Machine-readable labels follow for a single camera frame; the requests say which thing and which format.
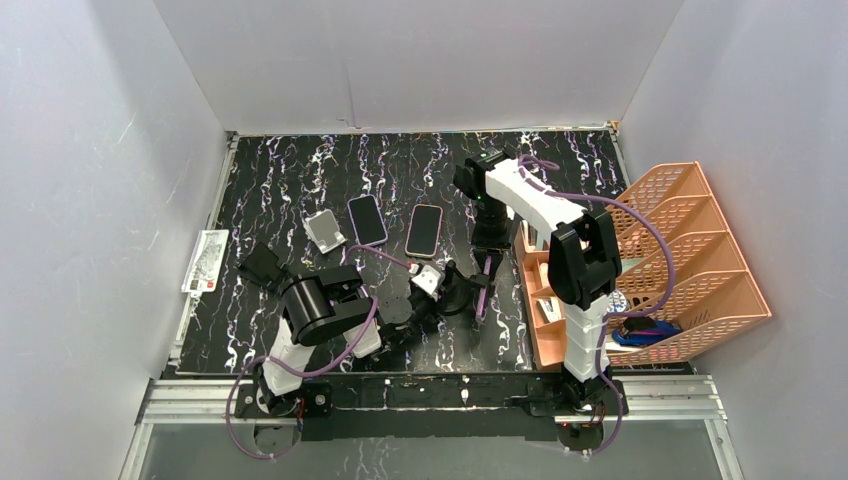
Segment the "phone with pink case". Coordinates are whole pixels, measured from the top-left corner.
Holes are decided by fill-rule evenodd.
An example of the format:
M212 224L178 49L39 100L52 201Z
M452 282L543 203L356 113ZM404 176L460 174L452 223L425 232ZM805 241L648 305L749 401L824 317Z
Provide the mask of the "phone with pink case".
M443 209L416 204L413 207L404 251L413 258L433 258L438 250Z

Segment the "phone with purple clear case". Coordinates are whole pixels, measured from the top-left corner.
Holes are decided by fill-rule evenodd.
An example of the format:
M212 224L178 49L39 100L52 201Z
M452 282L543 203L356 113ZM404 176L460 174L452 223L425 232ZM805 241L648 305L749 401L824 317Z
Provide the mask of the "phone with purple clear case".
M484 277L484 279L481 280L482 285L479 289L478 298L475 306L475 320L478 323L483 323L485 319L486 298L489 286L491 284L492 262L492 255L487 252L484 256L484 263L481 270L481 276Z

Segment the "black round phone stand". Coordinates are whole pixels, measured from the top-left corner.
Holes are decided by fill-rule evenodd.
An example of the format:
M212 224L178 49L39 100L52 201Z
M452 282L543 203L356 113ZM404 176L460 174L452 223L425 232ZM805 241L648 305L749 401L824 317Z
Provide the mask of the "black round phone stand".
M442 316L460 314L471 303L472 283L460 272L454 260L445 264L443 273L444 277L438 288L437 313Z

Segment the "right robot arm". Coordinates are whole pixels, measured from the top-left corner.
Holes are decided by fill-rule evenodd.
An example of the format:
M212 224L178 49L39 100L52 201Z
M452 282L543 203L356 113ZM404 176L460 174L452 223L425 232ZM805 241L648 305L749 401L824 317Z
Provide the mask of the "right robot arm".
M454 186L474 201L470 243L480 271L493 277L499 254L512 245L511 214L541 236L548 252L547 284L564 306L565 405L577 414L598 406L611 381L606 327L622 264L612 218L594 215L528 171L533 157L487 150L456 166Z

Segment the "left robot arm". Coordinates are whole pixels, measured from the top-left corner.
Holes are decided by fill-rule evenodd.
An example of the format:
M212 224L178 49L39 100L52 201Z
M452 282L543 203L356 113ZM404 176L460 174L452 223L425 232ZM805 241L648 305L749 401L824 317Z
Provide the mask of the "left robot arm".
M453 261L442 267L404 266L411 313L404 321L386 322L356 266L295 274L266 244L258 243L239 265L239 274L277 295L282 314L270 352L246 369L254 387L246 401L264 414L288 416L305 405L303 381L332 370L348 356L367 367L384 363L400 356L441 317L470 310L483 317L490 275L465 276Z

